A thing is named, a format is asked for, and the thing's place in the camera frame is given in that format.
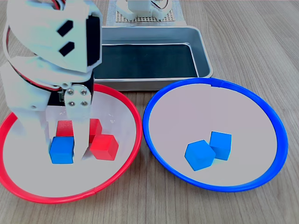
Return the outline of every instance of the metal tray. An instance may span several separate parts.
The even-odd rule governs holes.
[[[103,26],[102,44],[108,45],[170,45],[181,44],[190,48],[193,64],[195,67],[195,76],[188,77],[184,74],[182,77],[168,78],[109,78],[109,69],[94,69],[95,83],[112,87],[119,91],[157,91],[163,87],[192,77],[211,77],[213,69],[210,65],[206,48],[202,40],[200,31],[195,27],[107,27]],[[154,63],[154,58],[149,58],[148,63]]]

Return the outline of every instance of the table surface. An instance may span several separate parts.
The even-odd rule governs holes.
[[[108,1],[96,4],[106,17]],[[283,121],[289,154],[269,183],[242,193],[194,187],[168,172],[145,141],[127,172],[100,193],[68,204],[24,201],[0,185],[1,224],[295,224],[299,223],[299,1],[182,1],[188,25],[202,32],[213,77],[265,99]],[[0,36],[6,1],[0,1]],[[15,38],[12,56],[30,55]],[[5,62],[0,50],[0,65]],[[141,115],[154,93],[126,93]],[[9,114],[0,83],[0,122]]]

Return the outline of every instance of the black panel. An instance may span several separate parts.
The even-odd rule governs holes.
[[[75,49],[75,43],[74,42],[68,42],[66,45],[64,45],[59,52],[64,56],[66,56],[68,53],[70,53],[72,50]]]
[[[100,18],[89,16],[86,20],[87,66],[100,59]]]
[[[68,20],[61,28],[57,31],[61,36],[65,36],[71,29],[73,29],[73,21]]]
[[[187,45],[103,45],[96,79],[197,77]]]
[[[81,84],[81,85],[84,85],[86,86],[90,93],[92,94],[92,99],[93,99],[93,89],[94,89],[94,75],[93,75],[93,72],[92,72],[92,76],[91,78],[84,82],[84,83],[76,83],[76,84]],[[65,106],[64,104],[64,92],[65,90],[63,90],[61,93],[59,92],[52,92],[51,95],[50,95],[50,98],[49,98],[49,101],[48,101],[48,106]]]

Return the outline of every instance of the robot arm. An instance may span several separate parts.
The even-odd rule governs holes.
[[[8,1],[3,35],[8,63],[0,71],[8,107],[40,147],[50,145],[46,107],[65,105],[73,124],[74,161],[79,161],[89,145],[92,70],[102,62],[102,15],[89,0],[53,2],[56,10],[34,0]],[[10,58],[10,29],[36,57]],[[50,157],[47,150],[40,156]]]
[[[116,3],[117,11],[127,20],[135,18],[154,17],[162,20],[172,9],[171,0],[118,0]]]

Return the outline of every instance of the tray rim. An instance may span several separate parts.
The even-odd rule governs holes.
[[[178,29],[178,28],[183,28],[183,29],[192,29],[192,30],[195,30],[198,35],[199,35],[199,38],[200,38],[200,41],[201,41],[201,46],[203,48],[203,51],[204,51],[204,55],[205,55],[205,59],[206,59],[206,62],[207,62],[207,65],[208,65],[208,68],[210,70],[209,74],[207,76],[204,76],[204,77],[200,77],[200,78],[210,78],[213,76],[213,73],[214,73],[214,70],[213,70],[213,67],[211,66],[211,61],[210,61],[210,58],[208,56],[208,53],[207,53],[207,50],[206,50],[206,46],[205,46],[205,43],[204,43],[204,40],[202,38],[202,34],[200,32],[200,30],[194,26],[133,26],[133,27],[130,27],[130,26],[102,26],[103,28],[103,32],[105,29],[120,29],[120,28],[125,28],[125,29],[166,29],[166,28],[170,28],[170,29]],[[185,45],[188,45],[190,50],[191,50],[191,53],[192,53],[192,58],[193,58],[193,63],[195,65],[195,69],[196,69],[196,72],[197,72],[197,75],[198,75],[198,68],[196,66],[196,62],[195,62],[195,59],[194,59],[194,56],[193,56],[193,50],[192,50],[192,47],[190,46],[189,43],[186,43],[186,42],[182,42],[182,43],[177,43],[177,44],[185,44]],[[114,82],[120,82],[120,83],[127,83],[127,82],[147,82],[147,81],[179,81],[179,80],[186,80],[186,79],[189,79],[191,77],[180,77],[180,78],[139,78],[139,79],[95,79],[95,82],[97,83],[100,83],[100,84],[104,84],[104,83],[114,83]]]

